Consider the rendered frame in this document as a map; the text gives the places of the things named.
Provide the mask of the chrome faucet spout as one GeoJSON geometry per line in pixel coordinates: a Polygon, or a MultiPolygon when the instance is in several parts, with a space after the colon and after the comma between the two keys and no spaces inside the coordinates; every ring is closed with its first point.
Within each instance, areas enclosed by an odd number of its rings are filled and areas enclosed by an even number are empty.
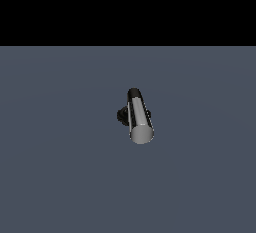
{"type": "Polygon", "coordinates": [[[136,144],[149,143],[154,137],[154,129],[151,114],[139,89],[131,88],[128,91],[127,109],[130,139],[136,144]]]}

